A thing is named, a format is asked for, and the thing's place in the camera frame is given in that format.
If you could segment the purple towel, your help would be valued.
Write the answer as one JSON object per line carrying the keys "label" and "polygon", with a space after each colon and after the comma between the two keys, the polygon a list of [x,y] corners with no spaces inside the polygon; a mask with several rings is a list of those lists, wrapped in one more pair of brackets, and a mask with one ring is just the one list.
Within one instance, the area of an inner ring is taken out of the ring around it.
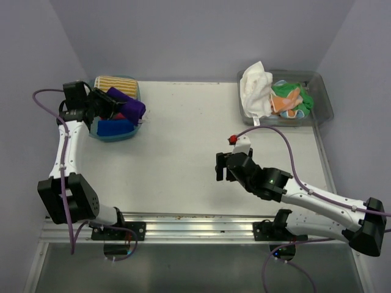
{"label": "purple towel", "polygon": [[122,101],[122,104],[118,106],[118,113],[123,114],[125,119],[132,122],[134,126],[138,126],[146,111],[145,104],[113,87],[107,91],[107,94]]}

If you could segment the orange patterned towel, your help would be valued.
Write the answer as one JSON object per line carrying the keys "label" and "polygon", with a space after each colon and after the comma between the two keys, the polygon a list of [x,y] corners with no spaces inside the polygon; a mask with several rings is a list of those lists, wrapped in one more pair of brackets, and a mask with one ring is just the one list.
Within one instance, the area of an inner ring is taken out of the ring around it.
{"label": "orange patterned towel", "polygon": [[297,111],[294,108],[302,103],[303,99],[298,88],[292,90],[287,97],[281,97],[271,92],[269,102],[271,105],[272,114],[285,114],[288,118],[297,116]]}

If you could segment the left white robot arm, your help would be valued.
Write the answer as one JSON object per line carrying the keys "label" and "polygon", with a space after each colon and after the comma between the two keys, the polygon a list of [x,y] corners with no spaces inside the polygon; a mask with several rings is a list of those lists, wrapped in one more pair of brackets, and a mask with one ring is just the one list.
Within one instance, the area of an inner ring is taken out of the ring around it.
{"label": "left white robot arm", "polygon": [[80,221],[99,226],[113,239],[125,236],[127,225],[117,207],[102,205],[93,187],[81,172],[84,142],[95,118],[113,118],[127,102],[84,81],[63,85],[65,98],[57,111],[46,108],[56,118],[59,145],[53,169],[46,180],[39,181],[37,191],[55,224],[69,229]]}

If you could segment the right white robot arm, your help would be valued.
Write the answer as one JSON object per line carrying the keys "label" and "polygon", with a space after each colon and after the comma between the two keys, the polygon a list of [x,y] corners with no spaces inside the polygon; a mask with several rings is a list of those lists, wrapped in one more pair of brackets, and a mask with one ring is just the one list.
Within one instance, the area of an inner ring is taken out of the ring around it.
{"label": "right white robot arm", "polygon": [[367,256],[381,254],[387,219],[380,200],[354,200],[300,183],[288,172],[260,167],[252,153],[217,153],[215,171],[217,181],[237,181],[262,200],[308,210],[308,214],[279,210],[270,225],[276,238],[328,237]]}

